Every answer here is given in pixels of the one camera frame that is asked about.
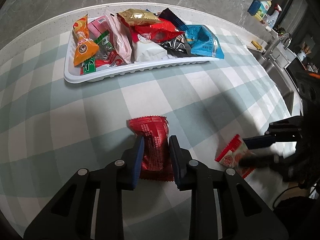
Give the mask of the white red small packet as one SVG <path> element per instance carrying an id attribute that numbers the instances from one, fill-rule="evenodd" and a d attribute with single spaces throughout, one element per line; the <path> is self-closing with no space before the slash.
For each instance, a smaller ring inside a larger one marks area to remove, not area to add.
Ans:
<path id="1" fill-rule="evenodd" d="M 239 161 L 244 157 L 251 157 L 253 155 L 254 153 L 247 148 L 240 135 L 236 134 L 215 158 L 215 161 L 227 168 L 233 168 L 243 179 L 245 179 L 253 172 L 254 168 L 242 168 L 239 166 Z"/>

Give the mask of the dark red snack packet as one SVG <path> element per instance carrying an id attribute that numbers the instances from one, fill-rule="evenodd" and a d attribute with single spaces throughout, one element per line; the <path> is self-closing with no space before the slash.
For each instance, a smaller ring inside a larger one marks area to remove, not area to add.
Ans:
<path id="1" fill-rule="evenodd" d="M 128 126 L 136 135 L 144 138 L 140 179 L 174 181 L 167 118 L 159 115 L 143 116 L 129 120 Z"/>

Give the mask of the black snack packet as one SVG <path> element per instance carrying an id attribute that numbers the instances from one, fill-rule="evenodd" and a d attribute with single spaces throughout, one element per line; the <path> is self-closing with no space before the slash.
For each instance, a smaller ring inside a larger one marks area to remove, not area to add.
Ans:
<path id="1" fill-rule="evenodd" d="M 191 53 L 191 46 L 186 41 L 184 34 L 179 35 L 172 40 L 162 42 L 159 45 L 176 57 L 196 57 L 196 55 Z"/>

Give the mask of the white red noodle bag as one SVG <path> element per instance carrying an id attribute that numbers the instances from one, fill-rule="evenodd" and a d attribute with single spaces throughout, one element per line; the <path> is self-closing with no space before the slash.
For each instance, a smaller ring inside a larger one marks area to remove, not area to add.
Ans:
<path id="1" fill-rule="evenodd" d="M 133 43 L 135 62 L 158 61 L 167 56 L 167 51 L 155 42 Z"/>

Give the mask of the pink snack packet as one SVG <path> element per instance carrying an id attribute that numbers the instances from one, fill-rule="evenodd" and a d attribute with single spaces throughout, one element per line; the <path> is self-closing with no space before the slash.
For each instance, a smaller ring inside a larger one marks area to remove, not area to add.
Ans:
<path id="1" fill-rule="evenodd" d="M 111 40 L 111 27 L 108 23 L 107 16 L 101 16 L 88 24 L 88 29 L 95 38 L 99 38 L 103 33 L 108 31 L 108 40 Z"/>

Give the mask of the stainless sink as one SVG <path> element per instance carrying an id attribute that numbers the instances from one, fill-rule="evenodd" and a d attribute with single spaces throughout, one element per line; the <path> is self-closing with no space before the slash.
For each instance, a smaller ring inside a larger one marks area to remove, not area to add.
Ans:
<path id="1" fill-rule="evenodd" d="M 249 51 L 253 54 L 255 59 L 260 65 L 265 69 L 268 76 L 276 84 L 278 90 L 283 97 L 287 109 L 291 115 L 301 115 L 302 103 L 291 77 L 287 74 L 285 69 L 280 68 L 275 62 L 270 59 L 263 57 L 262 52 L 257 50 L 255 47 L 247 47 Z"/>

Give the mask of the chrome faucet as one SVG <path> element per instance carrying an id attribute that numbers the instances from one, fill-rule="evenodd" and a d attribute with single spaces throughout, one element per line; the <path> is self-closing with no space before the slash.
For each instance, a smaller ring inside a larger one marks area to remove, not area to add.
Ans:
<path id="1" fill-rule="evenodd" d="M 292 35 L 290 33 L 284 33 L 280 37 L 278 37 L 269 47 L 268 49 L 263 53 L 263 57 L 268 59 L 272 53 L 273 50 L 280 44 L 283 44 L 284 50 L 287 50 L 289 45 L 291 44 L 292 41 Z"/>

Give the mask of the yellow sponge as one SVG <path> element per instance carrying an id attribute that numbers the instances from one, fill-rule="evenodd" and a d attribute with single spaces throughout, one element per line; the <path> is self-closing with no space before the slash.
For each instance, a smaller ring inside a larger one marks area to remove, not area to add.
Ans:
<path id="1" fill-rule="evenodd" d="M 263 47 L 257 41 L 251 41 L 251 44 L 253 44 L 257 50 L 263 50 Z"/>

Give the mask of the checkered tablecloth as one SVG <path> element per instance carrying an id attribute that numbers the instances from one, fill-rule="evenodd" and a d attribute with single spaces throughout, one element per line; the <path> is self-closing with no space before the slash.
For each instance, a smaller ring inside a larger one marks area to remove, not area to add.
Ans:
<path id="1" fill-rule="evenodd" d="M 234 24 L 172 5 L 185 22 L 206 24 L 225 58 L 162 67 L 71 84 L 64 80 L 73 23 L 84 15 L 164 4 L 115 3 L 68 12 L 26 31 L 1 50 L 1 211 L 19 235 L 80 168 L 97 170 L 135 140 L 127 121 L 165 116 L 180 146 L 211 168 L 239 134 L 263 134 L 268 124 L 299 113 L 246 48 L 249 35 Z"/>

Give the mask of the white spray bottle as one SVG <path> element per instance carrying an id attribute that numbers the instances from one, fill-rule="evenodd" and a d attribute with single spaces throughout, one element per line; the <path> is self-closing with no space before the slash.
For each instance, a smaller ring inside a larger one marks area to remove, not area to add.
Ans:
<path id="1" fill-rule="evenodd" d="M 274 6 L 273 14 L 271 16 L 268 16 L 268 20 L 267 20 L 267 23 L 266 23 L 266 29 L 268 31 L 270 31 L 274 27 L 274 25 L 275 25 L 275 23 L 276 23 L 276 21 L 278 19 L 279 14 L 281 13 L 281 11 L 282 11 L 282 9 L 281 9 L 280 5 L 276 4 Z"/>

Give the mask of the blue snack packet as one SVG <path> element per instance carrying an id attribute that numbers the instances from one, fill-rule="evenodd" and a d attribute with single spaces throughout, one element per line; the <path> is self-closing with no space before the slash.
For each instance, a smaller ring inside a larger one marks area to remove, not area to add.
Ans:
<path id="1" fill-rule="evenodd" d="M 191 48 L 191 54 L 217 59 L 225 58 L 219 39 L 207 26 L 200 24 L 186 25 L 184 35 Z"/>

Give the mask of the blue sponge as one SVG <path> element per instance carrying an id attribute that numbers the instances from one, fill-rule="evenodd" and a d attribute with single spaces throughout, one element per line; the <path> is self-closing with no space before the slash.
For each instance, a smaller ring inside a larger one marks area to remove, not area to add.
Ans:
<path id="1" fill-rule="evenodd" d="M 259 8 L 260 8 L 260 5 L 261 5 L 261 3 L 260 3 L 259 0 L 253 0 L 252 3 L 251 3 L 251 5 L 249 6 L 247 12 L 248 12 L 251 16 L 254 16 L 254 15 L 258 12 L 258 10 L 259 10 Z"/>

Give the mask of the green red snack packet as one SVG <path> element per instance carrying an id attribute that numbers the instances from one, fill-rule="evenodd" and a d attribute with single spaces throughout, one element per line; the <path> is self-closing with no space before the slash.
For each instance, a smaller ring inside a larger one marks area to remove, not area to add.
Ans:
<path id="1" fill-rule="evenodd" d="M 125 65 L 125 61 L 118 55 L 110 42 L 110 32 L 108 30 L 95 38 L 94 42 L 99 46 L 99 50 L 94 56 L 81 64 L 80 75 Z"/>

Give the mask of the orange green snack packet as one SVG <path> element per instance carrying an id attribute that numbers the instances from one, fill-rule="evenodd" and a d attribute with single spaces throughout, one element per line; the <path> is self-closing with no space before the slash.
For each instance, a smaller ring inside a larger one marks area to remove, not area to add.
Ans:
<path id="1" fill-rule="evenodd" d="M 76 38 L 73 63 L 74 66 L 77 66 L 93 57 L 98 52 L 99 46 L 89 36 L 88 15 L 78 19 L 73 24 L 73 34 Z"/>

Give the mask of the white plastic tray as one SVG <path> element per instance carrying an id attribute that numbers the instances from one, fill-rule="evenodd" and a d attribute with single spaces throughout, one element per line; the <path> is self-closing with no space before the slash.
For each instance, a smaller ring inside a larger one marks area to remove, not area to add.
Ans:
<path id="1" fill-rule="evenodd" d="M 177 16 L 173 15 L 170 10 L 165 10 L 160 15 L 157 16 L 159 19 L 165 19 L 170 21 L 179 31 L 186 30 L 186 25 L 183 21 L 181 21 Z M 88 18 L 88 24 L 92 22 L 93 20 L 97 19 L 89 19 Z M 132 54 L 131 54 L 131 63 L 125 65 L 114 67 L 114 68 L 105 68 L 103 70 L 98 70 L 93 73 L 80 75 L 80 67 L 81 64 L 74 66 L 73 60 L 74 60 L 74 54 L 76 50 L 76 38 L 73 34 L 73 29 L 70 34 L 70 38 L 68 41 L 68 49 L 67 49 L 67 55 L 65 59 L 65 66 L 64 66 L 64 79 L 71 84 L 80 84 L 83 82 L 95 82 L 103 80 L 107 77 L 115 77 L 116 75 L 124 75 L 129 73 L 134 73 L 138 71 L 144 71 L 148 69 L 153 68 L 161 68 L 161 67 L 168 67 L 168 66 L 176 66 L 176 65 L 183 65 L 183 64 L 193 64 L 193 63 L 203 63 L 207 61 L 214 61 L 214 60 L 221 60 L 214 57 L 206 57 L 206 56 L 196 56 L 196 57 L 176 57 L 174 55 L 171 55 L 167 51 L 167 56 L 164 57 L 161 60 L 158 61 L 149 61 L 149 62 L 135 62 L 134 58 L 134 51 L 133 51 L 133 43 L 138 42 L 139 40 L 135 40 L 132 38 L 130 28 L 127 27 L 123 22 L 121 22 L 126 30 L 127 37 L 129 39 L 131 48 L 132 48 Z M 95 37 L 91 34 L 89 31 L 90 38 L 94 41 Z M 111 40 L 110 42 L 113 45 L 113 39 L 112 39 L 112 31 L 111 31 Z"/>

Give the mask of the light pink snack bag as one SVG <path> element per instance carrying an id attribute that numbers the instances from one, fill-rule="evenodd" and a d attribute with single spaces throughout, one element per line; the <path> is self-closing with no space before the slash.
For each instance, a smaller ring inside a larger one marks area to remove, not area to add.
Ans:
<path id="1" fill-rule="evenodd" d="M 131 63 L 132 48 L 126 34 L 126 30 L 117 15 L 106 12 L 108 25 L 112 31 L 113 46 L 119 56 L 127 63 Z"/>

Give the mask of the gold snack packet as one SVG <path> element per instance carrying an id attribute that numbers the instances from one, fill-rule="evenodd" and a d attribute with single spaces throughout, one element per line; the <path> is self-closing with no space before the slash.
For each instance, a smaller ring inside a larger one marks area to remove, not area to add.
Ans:
<path id="1" fill-rule="evenodd" d="M 117 16 L 127 27 L 161 23 L 161 20 L 152 12 L 142 9 L 127 9 L 118 12 Z"/>

